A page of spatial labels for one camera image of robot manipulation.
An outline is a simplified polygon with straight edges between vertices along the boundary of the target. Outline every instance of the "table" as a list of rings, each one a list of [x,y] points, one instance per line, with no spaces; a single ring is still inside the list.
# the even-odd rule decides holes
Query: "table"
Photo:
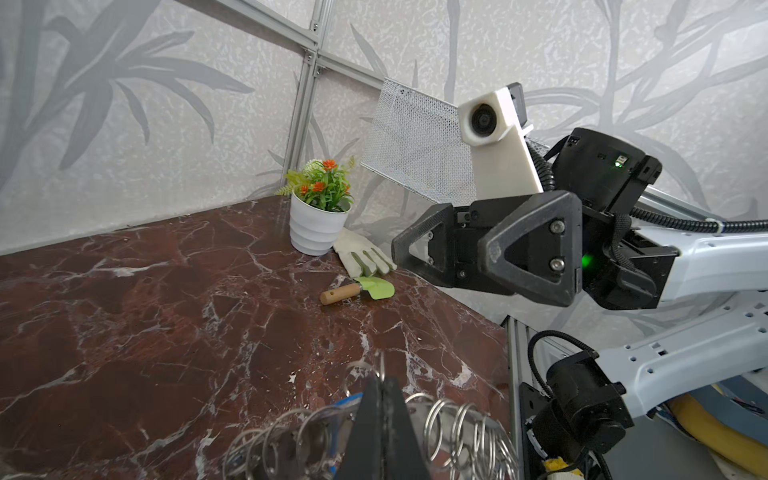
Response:
[[[0,477],[216,478],[243,428],[341,399],[377,351],[406,392],[508,425],[503,329],[401,270],[391,299],[321,306],[345,271],[290,246],[288,213],[269,197],[0,257]]]

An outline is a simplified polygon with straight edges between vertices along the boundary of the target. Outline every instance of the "screw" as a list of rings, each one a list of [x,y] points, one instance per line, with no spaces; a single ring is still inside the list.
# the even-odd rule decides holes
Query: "screw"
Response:
[[[551,268],[553,272],[562,272],[565,270],[565,262],[561,258],[553,258],[552,260],[549,260],[549,268]]]
[[[563,223],[563,220],[555,220],[549,224],[549,231],[556,234],[563,233],[565,232],[565,223]]]

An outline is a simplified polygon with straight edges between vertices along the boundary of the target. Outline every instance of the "camera lens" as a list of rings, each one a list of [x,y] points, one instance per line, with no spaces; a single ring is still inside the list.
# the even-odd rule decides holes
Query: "camera lens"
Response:
[[[480,104],[472,113],[472,130],[481,137],[487,137],[496,130],[496,112],[489,104]]]

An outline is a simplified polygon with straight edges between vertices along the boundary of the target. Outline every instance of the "white flower pot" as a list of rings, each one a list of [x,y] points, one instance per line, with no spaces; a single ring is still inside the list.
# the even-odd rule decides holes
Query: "white flower pot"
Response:
[[[326,212],[302,202],[296,194],[290,198],[290,242],[307,255],[323,255],[339,238],[349,212]]]

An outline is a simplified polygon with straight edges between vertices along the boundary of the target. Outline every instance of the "glove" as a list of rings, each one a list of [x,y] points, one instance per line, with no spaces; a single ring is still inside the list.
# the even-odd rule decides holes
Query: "glove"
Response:
[[[395,262],[370,240],[346,228],[341,229],[333,249],[339,254],[341,263],[352,278],[372,276],[375,273],[386,275],[397,268]]]

